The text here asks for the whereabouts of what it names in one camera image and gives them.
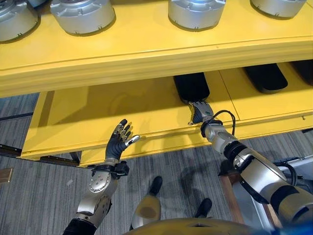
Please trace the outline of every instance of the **person's foot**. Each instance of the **person's foot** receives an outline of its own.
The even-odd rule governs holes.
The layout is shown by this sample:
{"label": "person's foot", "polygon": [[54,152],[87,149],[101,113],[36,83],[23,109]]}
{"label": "person's foot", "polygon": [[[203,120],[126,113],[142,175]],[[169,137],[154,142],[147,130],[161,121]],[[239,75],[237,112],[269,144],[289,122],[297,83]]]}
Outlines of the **person's foot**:
{"label": "person's foot", "polygon": [[161,176],[156,176],[155,179],[153,180],[151,186],[150,186],[150,190],[149,193],[153,196],[156,196],[157,193],[160,191],[161,186],[162,186],[162,177]]}
{"label": "person's foot", "polygon": [[209,198],[205,198],[201,202],[200,206],[198,207],[198,211],[194,217],[199,218],[201,216],[201,217],[206,218],[211,208],[212,208],[212,201]]}

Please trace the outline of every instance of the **robotic hand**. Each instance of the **robotic hand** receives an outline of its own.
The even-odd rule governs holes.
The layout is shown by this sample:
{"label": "robotic hand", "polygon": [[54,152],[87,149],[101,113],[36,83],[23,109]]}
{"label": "robotic hand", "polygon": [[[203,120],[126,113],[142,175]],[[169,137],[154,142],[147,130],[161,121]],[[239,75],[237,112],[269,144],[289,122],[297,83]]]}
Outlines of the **robotic hand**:
{"label": "robotic hand", "polygon": [[189,102],[192,107],[192,118],[188,125],[197,124],[211,120],[213,117],[213,110],[205,101]]}
{"label": "robotic hand", "polygon": [[81,200],[75,218],[64,231],[64,235],[93,235],[111,207],[111,197],[121,176],[128,175],[125,161],[120,162],[122,152],[140,139],[132,137],[131,125],[122,120],[114,129],[106,147],[103,165],[92,170],[89,190]]}
{"label": "robotic hand", "polygon": [[[235,120],[231,112],[223,110],[213,115],[209,104],[191,104],[195,109],[193,123],[203,122],[202,136],[233,163],[240,173],[241,185],[257,202],[270,203],[283,224],[312,221],[313,195],[288,184],[277,166],[233,136]],[[214,120],[221,112],[232,115],[233,134],[225,130],[221,121]]]}

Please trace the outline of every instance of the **robot forearm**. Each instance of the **robot forearm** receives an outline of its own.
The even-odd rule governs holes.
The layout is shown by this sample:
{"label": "robot forearm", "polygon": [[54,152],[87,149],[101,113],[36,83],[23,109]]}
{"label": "robot forearm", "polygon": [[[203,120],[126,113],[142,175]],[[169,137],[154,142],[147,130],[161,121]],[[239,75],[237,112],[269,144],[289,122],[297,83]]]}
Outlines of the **robot forearm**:
{"label": "robot forearm", "polygon": [[111,197],[121,176],[128,175],[129,167],[121,161],[122,152],[140,139],[132,137],[132,127],[122,120],[114,129],[106,147],[103,165],[92,170],[88,192],[81,200],[76,216],[64,231],[64,235],[93,235],[111,208]]}
{"label": "robot forearm", "polygon": [[271,203],[282,223],[313,219],[313,195],[288,184],[277,166],[240,143],[221,122],[204,122],[201,132],[216,151],[233,163],[250,195],[260,203]]}

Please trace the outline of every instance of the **yellow shelf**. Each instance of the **yellow shelf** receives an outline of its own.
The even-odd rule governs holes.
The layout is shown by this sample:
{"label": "yellow shelf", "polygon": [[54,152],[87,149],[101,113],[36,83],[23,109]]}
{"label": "yellow shelf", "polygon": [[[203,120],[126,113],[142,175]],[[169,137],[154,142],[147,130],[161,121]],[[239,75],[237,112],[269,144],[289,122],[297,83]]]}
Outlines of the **yellow shelf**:
{"label": "yellow shelf", "polygon": [[116,22],[89,37],[66,34],[41,9],[39,27],[0,45],[0,97],[313,58],[313,10],[290,20],[229,0],[219,24],[188,32],[172,25],[166,0],[112,1]]}
{"label": "yellow shelf", "polygon": [[[238,125],[236,127],[236,137],[239,139],[247,139],[307,129],[312,127],[312,123],[313,115],[310,114],[303,115],[302,117],[268,120],[264,123],[249,124],[248,126]],[[125,152],[123,152],[121,159],[125,160],[149,154],[163,153],[204,145],[210,145],[210,143],[203,138],[199,132],[188,134],[181,133],[162,138],[144,139],[126,149]],[[81,163],[79,166],[86,167],[92,164],[100,164],[103,163],[104,158],[105,148],[84,150],[82,151]]]}
{"label": "yellow shelf", "polygon": [[[219,71],[206,72],[216,112],[228,109],[236,116]],[[44,156],[105,146],[124,118],[143,138],[175,134],[188,126],[191,111],[181,102],[172,77],[42,92],[23,147],[23,156]],[[220,116],[231,121],[230,116]]]}
{"label": "yellow shelf", "polygon": [[[241,68],[205,73],[211,91],[207,101],[214,112],[227,109],[234,113],[236,137],[313,126],[312,86],[289,63],[279,64],[279,68],[289,85],[271,95],[256,91]],[[200,127],[187,125],[190,116],[171,77],[42,92],[22,158],[36,160],[44,155],[103,148],[123,118],[132,121],[133,132],[142,136],[136,147],[126,150],[125,157],[206,144]],[[230,128],[230,117],[223,114],[220,118]]]}

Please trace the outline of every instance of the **gray carpet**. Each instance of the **gray carpet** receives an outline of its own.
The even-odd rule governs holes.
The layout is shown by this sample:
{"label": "gray carpet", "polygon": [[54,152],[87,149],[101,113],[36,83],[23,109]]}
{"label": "gray carpet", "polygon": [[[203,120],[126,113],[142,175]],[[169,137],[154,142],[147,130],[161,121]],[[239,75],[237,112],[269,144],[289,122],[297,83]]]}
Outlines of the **gray carpet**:
{"label": "gray carpet", "polygon": [[[36,98],[34,94],[0,99],[0,117],[31,112]],[[30,117],[0,121],[0,143],[22,147],[29,122]],[[313,154],[312,132],[244,143],[271,161]],[[208,216],[231,220],[217,176],[223,160],[209,146],[128,160],[130,174],[120,179],[113,206],[96,234],[126,232],[137,204],[157,175],[163,177],[162,219],[193,216],[201,200],[209,197],[213,207]],[[0,186],[0,233],[62,234],[86,191],[90,170],[0,157],[0,169],[7,167],[14,170],[12,181]]]}

